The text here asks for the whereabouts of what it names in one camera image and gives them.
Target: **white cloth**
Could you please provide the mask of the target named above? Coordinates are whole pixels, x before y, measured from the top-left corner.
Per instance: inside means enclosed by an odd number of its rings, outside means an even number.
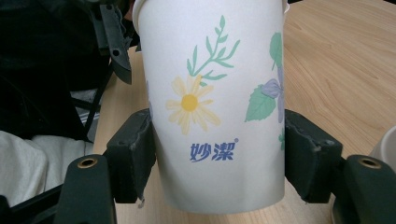
[[[0,131],[0,194],[10,206],[22,203],[64,182],[73,160],[92,154],[92,143],[37,135],[21,139]]]

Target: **paper cup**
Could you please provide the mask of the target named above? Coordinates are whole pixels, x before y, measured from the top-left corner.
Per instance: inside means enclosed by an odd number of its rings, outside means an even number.
[[[282,1],[136,1],[164,197],[206,214],[284,195]]]
[[[396,172],[396,126],[384,134],[370,156],[385,162]]]

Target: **yellow flower center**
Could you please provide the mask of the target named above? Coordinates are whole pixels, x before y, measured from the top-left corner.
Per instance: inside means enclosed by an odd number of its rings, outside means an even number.
[[[192,94],[183,96],[183,99],[181,100],[181,107],[183,107],[184,110],[191,112],[194,111],[197,106],[198,99],[196,98],[196,96]]]

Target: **wooden table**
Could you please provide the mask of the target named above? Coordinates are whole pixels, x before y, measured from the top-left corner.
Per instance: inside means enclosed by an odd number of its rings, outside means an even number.
[[[304,0],[292,4],[284,30],[286,108],[315,122],[344,144],[343,157],[368,155],[396,125],[396,6],[381,0]],[[141,55],[130,49],[132,86],[113,77],[106,89],[94,143],[106,143],[148,99]],[[146,204],[118,204],[119,223],[331,223],[332,201],[306,204],[289,182],[284,199],[235,215],[196,215],[164,203],[158,167]]]

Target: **yellow daisy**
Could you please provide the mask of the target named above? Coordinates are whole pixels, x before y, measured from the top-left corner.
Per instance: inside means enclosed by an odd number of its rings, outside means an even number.
[[[193,80],[191,76],[188,76],[187,85],[184,84],[181,77],[175,78],[172,82],[172,88],[181,100],[168,100],[166,108],[174,111],[169,116],[169,121],[177,122],[181,126],[183,134],[189,133],[191,120],[198,123],[204,131],[207,131],[207,122],[220,125],[218,116],[206,108],[206,105],[212,104],[213,100],[200,101],[203,96],[213,91],[213,86],[200,86],[201,78],[201,76],[197,76]]]

